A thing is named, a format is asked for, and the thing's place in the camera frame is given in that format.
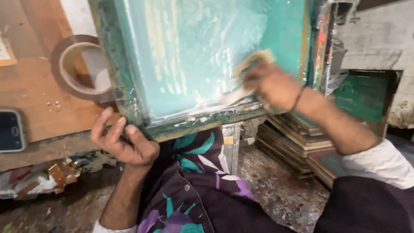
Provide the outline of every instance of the brown packing tape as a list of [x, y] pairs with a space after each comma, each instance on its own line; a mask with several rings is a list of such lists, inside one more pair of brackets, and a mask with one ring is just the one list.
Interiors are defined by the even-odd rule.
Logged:
[[112, 87], [94, 89], [81, 84], [75, 74], [75, 56], [90, 48], [99, 48], [98, 38], [74, 35], [61, 40], [51, 54], [51, 69], [56, 82], [69, 94], [98, 103], [115, 100]]

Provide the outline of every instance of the hand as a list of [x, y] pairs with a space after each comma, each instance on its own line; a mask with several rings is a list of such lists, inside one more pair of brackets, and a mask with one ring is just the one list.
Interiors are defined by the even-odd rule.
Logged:
[[244, 86], [254, 91], [262, 101], [272, 107], [291, 110], [300, 94], [301, 85], [275, 64], [264, 61], [253, 66], [246, 74]]
[[107, 133], [105, 126], [113, 114], [113, 109], [108, 107], [95, 120], [91, 130], [91, 140], [100, 145], [103, 149], [115, 156], [127, 166], [140, 168], [148, 172], [159, 155], [159, 144], [149, 141], [134, 125], [125, 128], [126, 134], [131, 143], [120, 138], [126, 124], [126, 118], [121, 117]]

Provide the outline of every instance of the white sleeve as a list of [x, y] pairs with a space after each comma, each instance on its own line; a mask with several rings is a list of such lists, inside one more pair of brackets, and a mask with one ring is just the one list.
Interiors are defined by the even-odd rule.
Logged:
[[99, 220], [95, 222], [94, 230], [92, 231], [92, 233], [136, 233], [136, 232], [137, 232], [137, 225], [133, 226], [130, 229], [125, 229], [125, 230], [109, 230], [103, 227], [99, 223]]
[[414, 186], [414, 169], [387, 139], [376, 147], [353, 155], [341, 156], [347, 174], [373, 178], [400, 189]]

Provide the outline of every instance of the screen printing frame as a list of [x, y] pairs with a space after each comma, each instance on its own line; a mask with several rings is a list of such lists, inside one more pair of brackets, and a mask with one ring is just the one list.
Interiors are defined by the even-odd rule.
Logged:
[[[197, 111], [184, 116], [170, 117], [161, 122], [150, 122], [143, 114], [146, 108], [140, 98], [140, 91], [136, 90], [132, 79], [129, 78], [132, 77], [132, 73], [119, 23], [125, 15], [118, 15], [115, 1], [118, 0], [89, 0], [89, 4], [101, 47], [107, 57], [108, 72], [118, 109], [128, 119], [128, 123], [136, 125], [147, 138], [162, 142], [266, 114], [256, 98], [248, 97], [235, 106], [219, 111]], [[330, 10], [319, 16], [323, 3], [325, 1], [315, 0], [313, 14], [311, 17], [308, 16], [312, 27], [306, 79], [307, 85], [325, 93], [337, 4], [332, 4]]]

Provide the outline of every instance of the phone screen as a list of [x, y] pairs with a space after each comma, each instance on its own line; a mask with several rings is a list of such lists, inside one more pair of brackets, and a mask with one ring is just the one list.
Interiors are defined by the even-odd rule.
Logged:
[[0, 151], [21, 150], [19, 121], [14, 112], [0, 112]]

